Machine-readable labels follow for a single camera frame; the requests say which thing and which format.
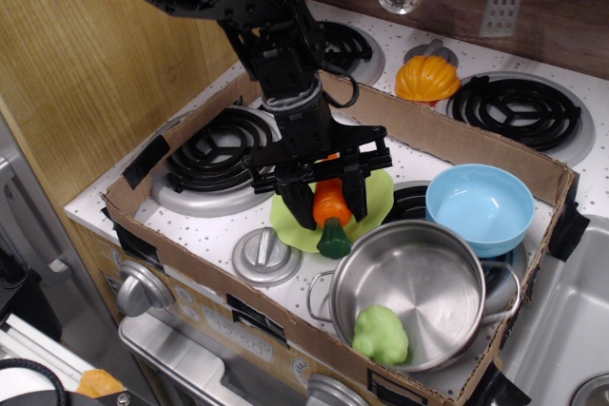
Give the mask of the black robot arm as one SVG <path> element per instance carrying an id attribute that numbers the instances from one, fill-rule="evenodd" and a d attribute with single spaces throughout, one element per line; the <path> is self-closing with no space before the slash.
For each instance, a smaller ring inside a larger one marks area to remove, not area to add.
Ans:
<path id="1" fill-rule="evenodd" d="M 164 13 L 215 21 L 280 129 L 279 141 L 249 156 L 256 192 L 280 195 L 296 221 L 312 229 L 311 185 L 340 179 L 353 217 L 367 213 L 366 178 L 388 167 L 391 157 L 382 126 L 345 126 L 332 116 L 336 100 L 321 73 L 324 28 L 305 0 L 145 0 Z"/>

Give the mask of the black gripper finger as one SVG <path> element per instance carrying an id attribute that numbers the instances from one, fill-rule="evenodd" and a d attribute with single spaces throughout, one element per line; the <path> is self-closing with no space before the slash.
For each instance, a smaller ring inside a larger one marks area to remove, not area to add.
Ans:
<path id="1" fill-rule="evenodd" d="M 308 178 L 280 177 L 277 193 L 299 226 L 314 230 L 318 227 L 313 216 L 314 194 Z"/>
<path id="2" fill-rule="evenodd" d="M 357 222 L 367 216 L 367 177 L 368 172 L 357 164 L 347 164 L 342 176 L 344 199 Z"/>

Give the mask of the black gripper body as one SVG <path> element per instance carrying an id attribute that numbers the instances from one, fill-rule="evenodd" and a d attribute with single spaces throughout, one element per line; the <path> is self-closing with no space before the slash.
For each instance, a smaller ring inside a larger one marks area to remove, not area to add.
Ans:
<path id="1" fill-rule="evenodd" d="M 345 179 L 349 192 L 360 192 L 372 171 L 392 165 L 386 128 L 341 124 L 331 114 L 333 102 L 322 87 L 264 99 L 262 108 L 273 116 L 280 139 L 250 155 L 257 193 L 283 195 L 297 184 L 331 178 Z"/>

